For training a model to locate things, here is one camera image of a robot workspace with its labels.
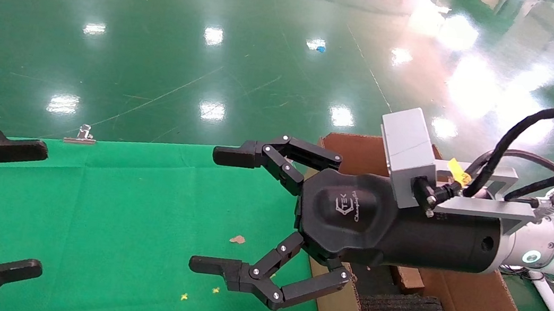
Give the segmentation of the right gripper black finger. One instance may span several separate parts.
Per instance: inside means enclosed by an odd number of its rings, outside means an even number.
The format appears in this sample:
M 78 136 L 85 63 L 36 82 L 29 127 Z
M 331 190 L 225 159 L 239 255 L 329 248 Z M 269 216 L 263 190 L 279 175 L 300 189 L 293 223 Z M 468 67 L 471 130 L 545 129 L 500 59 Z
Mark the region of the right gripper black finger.
M 239 147 L 216 146 L 213 162 L 220 166 L 238 168 L 265 168 L 291 195 L 300 195 L 304 175 L 295 168 L 295 162 L 323 171 L 339 170 L 339 153 L 288 135 L 270 141 L 245 141 Z
M 351 280 L 350 272 L 341 261 L 332 259 L 324 274 L 285 286 L 275 285 L 272 275 L 290 262 L 305 244 L 303 235 L 293 232 L 253 265 L 240 260 L 199 255 L 192 256 L 188 264 L 195 273 L 224 278 L 229 291 L 251 293 L 269 310 L 278 311 L 330 295 L 343 289 Z

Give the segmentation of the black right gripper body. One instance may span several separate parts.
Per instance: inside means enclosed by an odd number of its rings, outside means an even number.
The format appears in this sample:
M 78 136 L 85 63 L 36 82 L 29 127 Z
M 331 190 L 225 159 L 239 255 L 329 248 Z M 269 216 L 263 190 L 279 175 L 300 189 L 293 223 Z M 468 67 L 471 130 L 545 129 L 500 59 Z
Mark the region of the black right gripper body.
M 300 188 L 296 229 L 318 262 L 481 273 L 501 241 L 498 219 L 398 208 L 388 177 L 324 169 Z

